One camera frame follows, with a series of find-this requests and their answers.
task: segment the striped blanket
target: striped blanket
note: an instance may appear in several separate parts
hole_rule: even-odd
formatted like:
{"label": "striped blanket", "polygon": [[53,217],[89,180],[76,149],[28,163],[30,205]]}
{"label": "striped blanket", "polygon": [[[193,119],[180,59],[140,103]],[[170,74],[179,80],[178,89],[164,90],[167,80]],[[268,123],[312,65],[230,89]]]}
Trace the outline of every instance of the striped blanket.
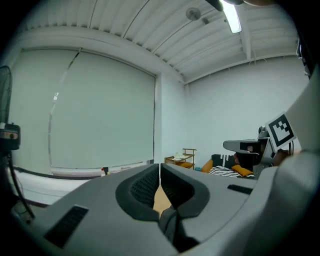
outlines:
{"label": "striped blanket", "polygon": [[213,175],[220,175],[220,176],[225,176],[225,177],[232,177],[232,178],[249,178],[249,179],[254,179],[254,175],[250,174],[248,176],[242,177],[239,173],[237,173],[236,171],[232,170],[232,169],[228,169],[226,167],[223,166],[215,166],[213,167],[210,171],[209,174],[213,174]]}

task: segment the white ceiling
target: white ceiling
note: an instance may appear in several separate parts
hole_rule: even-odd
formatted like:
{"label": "white ceiling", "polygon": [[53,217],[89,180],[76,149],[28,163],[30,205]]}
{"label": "white ceiling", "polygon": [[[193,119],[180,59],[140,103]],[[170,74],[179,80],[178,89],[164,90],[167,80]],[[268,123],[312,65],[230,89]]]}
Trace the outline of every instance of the white ceiling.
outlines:
{"label": "white ceiling", "polygon": [[[199,20],[186,17],[190,7],[199,8]],[[255,59],[295,54],[298,35],[279,6],[236,8],[242,32],[233,34],[223,12],[205,0],[52,0],[18,32],[68,26],[110,33],[155,54],[186,83]]]}

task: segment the ceiling beam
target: ceiling beam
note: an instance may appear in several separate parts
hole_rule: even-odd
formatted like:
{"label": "ceiling beam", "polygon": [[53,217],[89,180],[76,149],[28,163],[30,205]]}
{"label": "ceiling beam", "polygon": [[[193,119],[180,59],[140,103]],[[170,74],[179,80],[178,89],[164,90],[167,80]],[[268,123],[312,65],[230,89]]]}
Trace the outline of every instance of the ceiling beam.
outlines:
{"label": "ceiling beam", "polygon": [[206,69],[202,69],[200,72],[197,73],[191,73],[191,74],[184,74],[184,80],[186,81],[184,84],[189,84],[193,81],[196,81],[200,78],[206,77],[210,74],[213,74],[215,72],[228,69],[234,66],[238,66],[241,64],[249,63],[263,60],[263,59],[269,59],[269,58],[275,58],[275,57],[283,57],[283,56],[295,56],[296,50],[295,49],[280,49],[279,51],[276,51],[274,49],[270,49],[270,52],[261,52],[261,55],[258,55],[256,58],[252,57],[250,59],[244,59],[243,55],[238,55],[233,57],[232,59],[225,59],[221,62],[214,63],[211,66],[208,66]]}
{"label": "ceiling beam", "polygon": [[248,27],[248,22],[246,18],[246,13],[243,5],[235,5],[236,12],[238,13],[239,21],[241,24],[242,31],[240,32],[243,52],[246,55],[246,59],[251,59],[251,40],[250,40],[250,30]]}
{"label": "ceiling beam", "polygon": [[184,78],[173,67],[150,51],[119,36],[84,27],[51,26],[18,34],[11,44],[15,48],[79,49],[102,54],[147,71],[153,75],[166,74],[184,83]]}

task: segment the black and white striped fabric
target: black and white striped fabric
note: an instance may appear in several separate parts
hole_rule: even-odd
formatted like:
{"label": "black and white striped fabric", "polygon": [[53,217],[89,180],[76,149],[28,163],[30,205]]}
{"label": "black and white striped fabric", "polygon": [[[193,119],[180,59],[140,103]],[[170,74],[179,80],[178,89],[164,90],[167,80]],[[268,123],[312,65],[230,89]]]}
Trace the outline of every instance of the black and white striped fabric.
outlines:
{"label": "black and white striped fabric", "polygon": [[213,154],[211,156],[213,161],[213,167],[221,166],[231,169],[232,166],[236,165],[236,161],[233,155],[228,154]]}
{"label": "black and white striped fabric", "polygon": [[219,166],[219,165],[213,167],[209,171],[209,174],[225,176],[225,177],[232,177],[232,178],[254,178],[255,177],[253,174],[242,177],[238,172],[236,172],[232,169],[225,168],[223,166]]}

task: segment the floor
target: floor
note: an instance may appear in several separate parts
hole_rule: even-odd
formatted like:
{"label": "floor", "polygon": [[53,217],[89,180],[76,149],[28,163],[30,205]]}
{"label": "floor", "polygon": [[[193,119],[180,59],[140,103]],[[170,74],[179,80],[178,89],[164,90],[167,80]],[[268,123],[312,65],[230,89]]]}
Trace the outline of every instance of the floor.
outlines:
{"label": "floor", "polygon": [[162,212],[170,206],[171,203],[160,185],[155,192],[153,209],[159,212],[159,216],[161,216]]}

